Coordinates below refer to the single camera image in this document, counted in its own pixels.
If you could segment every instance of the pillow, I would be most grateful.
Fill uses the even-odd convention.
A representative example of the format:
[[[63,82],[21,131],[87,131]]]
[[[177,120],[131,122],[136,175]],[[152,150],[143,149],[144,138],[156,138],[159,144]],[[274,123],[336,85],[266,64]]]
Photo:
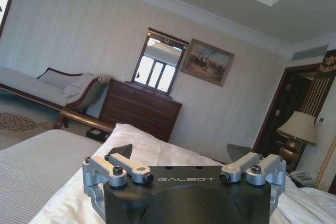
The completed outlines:
[[[92,76],[93,75],[89,73],[83,74],[77,81],[63,89],[63,96],[66,98],[72,98],[78,95],[91,82]]]

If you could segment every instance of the framed painting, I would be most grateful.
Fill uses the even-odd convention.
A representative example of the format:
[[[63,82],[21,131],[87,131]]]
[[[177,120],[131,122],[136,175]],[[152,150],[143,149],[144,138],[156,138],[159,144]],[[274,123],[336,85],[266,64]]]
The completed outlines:
[[[230,52],[192,39],[181,71],[223,86],[233,57]]]

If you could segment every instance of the black knob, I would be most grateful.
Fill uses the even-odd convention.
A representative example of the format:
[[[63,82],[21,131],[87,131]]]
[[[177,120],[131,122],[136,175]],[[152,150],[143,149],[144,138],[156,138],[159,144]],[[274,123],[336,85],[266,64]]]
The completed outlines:
[[[153,183],[153,181],[154,181],[154,175],[152,175],[150,173],[147,173],[147,174],[144,175],[144,177],[143,177],[144,184],[149,185],[149,184]]]
[[[251,166],[251,171],[255,174],[260,174],[261,173],[261,167],[260,165],[253,165]]]
[[[113,175],[121,175],[122,174],[122,167],[121,166],[115,166],[112,171],[113,171]]]
[[[231,175],[229,173],[222,173],[219,176],[219,180],[223,183],[223,184],[229,184],[231,182]]]

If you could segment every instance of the lamp shade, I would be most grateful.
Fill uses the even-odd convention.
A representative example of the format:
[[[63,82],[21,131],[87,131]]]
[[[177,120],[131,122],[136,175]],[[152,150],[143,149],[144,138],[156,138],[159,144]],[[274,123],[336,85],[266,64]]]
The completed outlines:
[[[277,133],[286,137],[293,137],[294,139],[299,138],[315,144],[314,123],[315,116],[294,111],[288,121],[277,129]]]

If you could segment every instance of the wooden dresser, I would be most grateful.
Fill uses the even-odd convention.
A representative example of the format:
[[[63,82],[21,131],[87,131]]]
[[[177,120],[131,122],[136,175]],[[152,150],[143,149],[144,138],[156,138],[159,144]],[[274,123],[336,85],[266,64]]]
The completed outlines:
[[[181,106],[164,95],[112,79],[99,119],[131,124],[168,142]]]

